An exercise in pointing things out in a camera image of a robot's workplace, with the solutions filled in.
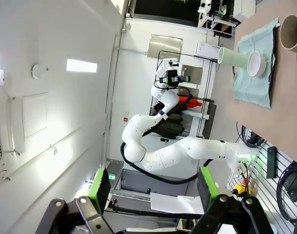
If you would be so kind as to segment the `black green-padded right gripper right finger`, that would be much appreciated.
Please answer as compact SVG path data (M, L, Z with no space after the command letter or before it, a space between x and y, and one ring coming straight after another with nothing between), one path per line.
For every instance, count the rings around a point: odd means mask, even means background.
M270 234L272 227L266 214L254 196L240 201L219 193L207 167L198 172L197 188L204 214L192 228L192 234L216 234L223 224L230 225L237 234Z

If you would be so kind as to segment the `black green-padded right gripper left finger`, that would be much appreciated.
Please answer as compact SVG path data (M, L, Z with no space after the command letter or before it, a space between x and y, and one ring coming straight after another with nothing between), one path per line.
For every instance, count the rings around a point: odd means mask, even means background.
M76 227L84 225L91 234L112 234L112 228L103 217L110 190L107 169L98 169L88 195L69 203L59 198L51 200L36 233L71 234Z

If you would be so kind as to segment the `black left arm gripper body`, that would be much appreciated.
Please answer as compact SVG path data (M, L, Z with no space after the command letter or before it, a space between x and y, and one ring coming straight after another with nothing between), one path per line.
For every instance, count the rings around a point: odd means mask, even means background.
M174 87L179 84L180 79L178 78L178 73L176 69L171 69L166 71L166 83L168 86Z

